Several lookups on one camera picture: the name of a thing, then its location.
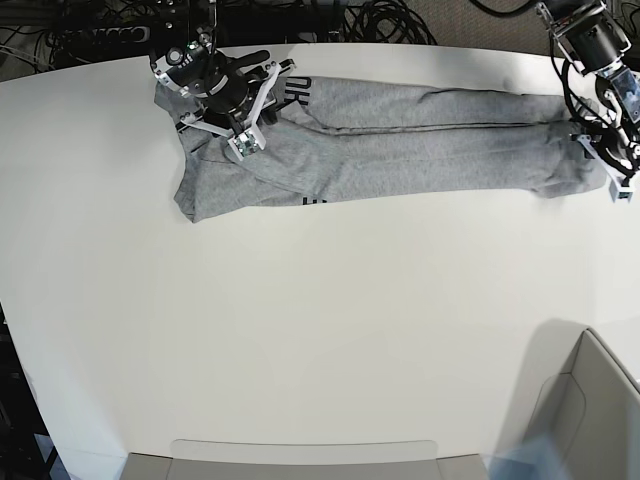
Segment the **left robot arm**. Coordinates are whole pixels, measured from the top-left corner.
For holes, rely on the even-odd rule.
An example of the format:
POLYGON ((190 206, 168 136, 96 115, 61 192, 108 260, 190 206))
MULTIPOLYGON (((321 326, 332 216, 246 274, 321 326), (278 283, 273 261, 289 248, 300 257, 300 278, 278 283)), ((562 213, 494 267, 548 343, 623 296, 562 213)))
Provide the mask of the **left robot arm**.
POLYGON ((603 1, 536 1, 551 48, 564 56, 556 69, 572 119, 573 136, 611 179, 616 198, 628 198, 639 173, 639 78, 623 57, 631 43, 603 1), (605 112, 574 93, 569 71, 595 77, 595 92, 605 112))

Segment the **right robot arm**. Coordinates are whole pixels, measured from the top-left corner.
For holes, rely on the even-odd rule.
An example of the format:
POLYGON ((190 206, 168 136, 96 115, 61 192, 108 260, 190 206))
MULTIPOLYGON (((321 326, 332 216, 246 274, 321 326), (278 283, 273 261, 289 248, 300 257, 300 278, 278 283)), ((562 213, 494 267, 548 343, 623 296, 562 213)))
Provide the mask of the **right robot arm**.
POLYGON ((199 8, 206 21, 189 28, 183 43, 151 56, 150 67, 161 87, 195 106, 178 115, 177 131, 211 133, 246 156, 264 147, 259 119, 276 104, 272 90, 295 62, 274 61, 267 50, 225 55, 217 47, 217 3, 204 1, 199 8))

